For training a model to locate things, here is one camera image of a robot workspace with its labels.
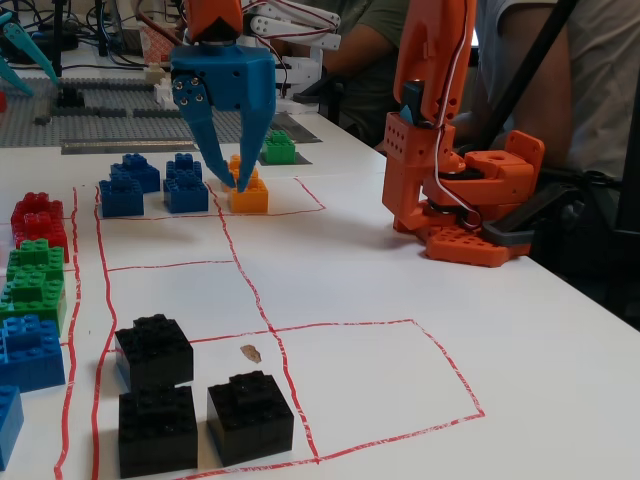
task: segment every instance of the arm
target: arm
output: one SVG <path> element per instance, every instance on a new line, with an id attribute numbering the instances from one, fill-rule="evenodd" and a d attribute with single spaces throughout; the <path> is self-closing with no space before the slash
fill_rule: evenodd
<path id="1" fill-rule="evenodd" d="M 452 122 L 453 126 L 456 127 L 456 147 L 475 143 L 483 125 L 491 116 L 491 112 L 487 89 L 482 78 L 482 65 L 480 65 L 476 74 L 471 110 L 461 113 Z"/>
<path id="2" fill-rule="evenodd" d="M 359 24 L 342 39 L 339 50 L 325 52 L 324 66 L 330 74 L 351 77 L 387 56 L 393 49 L 394 45 L 383 35 L 368 25 Z"/>
<path id="3" fill-rule="evenodd" d="M 549 6 L 527 5 L 511 7 L 502 15 L 497 47 L 503 53 L 503 62 L 498 70 L 503 78 L 513 78 L 550 12 Z M 573 131 L 571 62 L 566 27 L 520 99 L 513 119 L 517 130 L 544 142 L 547 165 L 563 166 Z M 505 138 L 498 137 L 498 148 L 504 147 Z"/>

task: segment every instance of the small debris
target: small debris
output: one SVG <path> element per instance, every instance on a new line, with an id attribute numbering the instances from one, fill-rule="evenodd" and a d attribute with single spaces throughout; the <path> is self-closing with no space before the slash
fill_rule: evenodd
<path id="1" fill-rule="evenodd" d="M 253 345 L 245 345 L 244 347 L 240 347 L 240 351 L 242 351 L 247 359 L 251 360 L 254 363 L 260 363 L 262 361 L 260 352 L 256 350 L 256 347 L 254 347 Z"/>

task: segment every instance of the white robotic arm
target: white robotic arm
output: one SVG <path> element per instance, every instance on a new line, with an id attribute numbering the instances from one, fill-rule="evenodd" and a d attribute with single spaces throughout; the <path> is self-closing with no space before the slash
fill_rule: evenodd
<path id="1" fill-rule="evenodd" d="M 283 57 L 285 69 L 276 70 L 276 83 L 286 83 L 283 98 L 278 92 L 278 112 L 291 114 L 317 112 L 317 105 L 300 105 L 291 100 L 322 77 L 323 50 L 338 50 L 340 16 L 319 8 L 300 5 L 288 0 L 242 0 L 245 15 L 251 17 L 251 37 L 241 43 L 248 46 L 267 46 L 270 40 L 282 39 L 311 47 L 310 57 Z"/>

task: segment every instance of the red lego brick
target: red lego brick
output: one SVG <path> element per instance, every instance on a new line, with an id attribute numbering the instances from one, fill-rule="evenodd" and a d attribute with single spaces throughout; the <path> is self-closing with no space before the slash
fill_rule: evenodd
<path id="1" fill-rule="evenodd" d="M 62 202 L 49 201 L 46 193 L 27 193 L 24 200 L 16 204 L 11 216 L 11 230 L 16 248 L 20 248 L 25 240 L 45 238 L 49 241 L 49 247 L 62 247 L 64 261 L 69 262 Z"/>

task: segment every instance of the orange robotic arm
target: orange robotic arm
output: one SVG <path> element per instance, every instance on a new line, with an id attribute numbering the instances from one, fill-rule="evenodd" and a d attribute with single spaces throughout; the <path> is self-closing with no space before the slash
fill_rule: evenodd
<path id="1" fill-rule="evenodd" d="M 480 227 L 534 193 L 544 145 L 512 132 L 504 152 L 462 158 L 453 150 L 449 122 L 460 108 L 475 12 L 476 0 L 411 2 L 394 88 L 404 108 L 387 119 L 382 201 L 394 227 L 421 238 L 429 257 L 499 266 L 530 246 L 492 245 L 479 237 Z"/>
<path id="2" fill-rule="evenodd" d="M 240 0 L 186 0 L 192 42 L 228 42 L 242 34 Z"/>

